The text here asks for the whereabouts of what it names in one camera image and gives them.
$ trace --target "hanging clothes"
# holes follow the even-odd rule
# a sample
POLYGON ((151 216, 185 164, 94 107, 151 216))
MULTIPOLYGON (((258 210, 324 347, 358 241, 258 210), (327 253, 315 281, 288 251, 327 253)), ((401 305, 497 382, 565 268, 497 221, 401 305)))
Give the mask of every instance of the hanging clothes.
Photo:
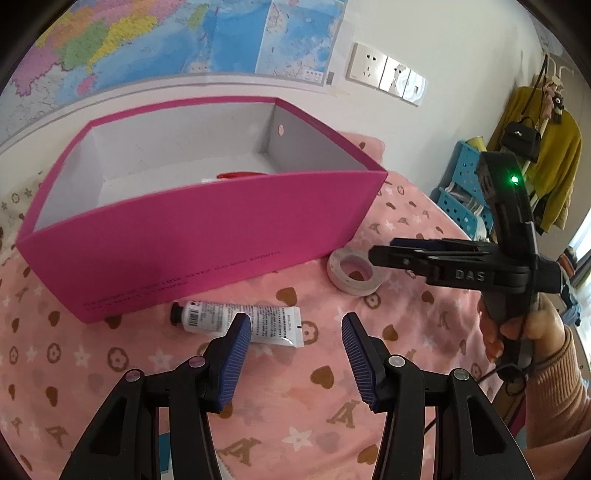
MULTIPOLYGON (((521 119, 521 111, 532 90, 532 87, 519 87, 515 91, 488 143, 489 151, 501 149, 501 136, 505 127, 509 122, 521 119)), ((536 121, 540 117, 541 105, 542 90, 537 89, 525 111, 525 116, 536 121)), ((574 177, 579 166, 581 147, 579 126, 569 112, 563 111, 561 124, 555 124, 550 120, 542 136, 538 162, 530 164, 526 173, 537 196, 539 198, 548 196, 538 225, 544 232, 548 232, 552 224, 564 228, 574 177)))

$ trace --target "white wall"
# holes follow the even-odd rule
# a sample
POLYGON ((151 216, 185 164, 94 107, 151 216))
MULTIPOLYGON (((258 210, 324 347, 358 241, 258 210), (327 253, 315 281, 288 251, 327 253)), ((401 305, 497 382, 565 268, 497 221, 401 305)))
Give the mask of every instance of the white wall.
POLYGON ((515 85, 541 64, 533 24, 517 0, 358 0, 356 40, 429 80, 421 107, 346 82, 332 95, 268 86, 183 86, 126 95, 71 113, 0 155, 0 194, 46 168, 89 119, 186 96, 280 96, 331 127, 378 137, 384 165, 430 193, 455 143, 491 135, 515 85))

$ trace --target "tape roll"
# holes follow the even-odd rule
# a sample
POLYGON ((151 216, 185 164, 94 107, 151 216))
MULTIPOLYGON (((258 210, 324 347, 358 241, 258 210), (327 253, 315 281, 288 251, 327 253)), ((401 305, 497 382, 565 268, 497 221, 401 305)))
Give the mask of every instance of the tape roll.
POLYGON ((366 297, 375 293, 384 282, 381 271, 369 262, 367 252, 348 247, 339 248, 330 254, 326 271, 335 287, 356 297, 366 297), (367 280, 356 280, 348 276, 343 271, 344 262, 354 265, 367 280))

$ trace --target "light switch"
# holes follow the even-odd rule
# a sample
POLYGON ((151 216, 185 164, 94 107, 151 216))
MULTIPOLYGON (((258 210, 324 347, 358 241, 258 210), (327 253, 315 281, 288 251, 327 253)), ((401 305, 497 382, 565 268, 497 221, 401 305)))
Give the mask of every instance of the light switch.
POLYGON ((428 82, 425 77, 419 75, 415 71, 411 71, 410 75, 408 76, 408 83, 402 98, 407 102, 420 105, 423 102, 423 98, 425 97, 427 84, 428 82))
POLYGON ((384 68, 384 75, 379 84, 380 90, 391 93, 397 97, 402 97, 408 82, 408 77, 411 70, 402 65, 398 60, 388 57, 386 67, 384 68))

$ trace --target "hand cream tube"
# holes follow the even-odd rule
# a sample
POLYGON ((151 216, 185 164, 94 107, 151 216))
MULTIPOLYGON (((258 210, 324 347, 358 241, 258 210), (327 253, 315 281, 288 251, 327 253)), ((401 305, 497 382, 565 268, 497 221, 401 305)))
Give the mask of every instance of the hand cream tube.
POLYGON ((191 333, 218 337, 226 334, 237 313, 251 318, 251 342, 272 343, 293 347, 304 346, 301 316, 298 307, 235 305, 190 301, 184 307, 177 302, 170 309, 170 322, 181 323, 191 333))

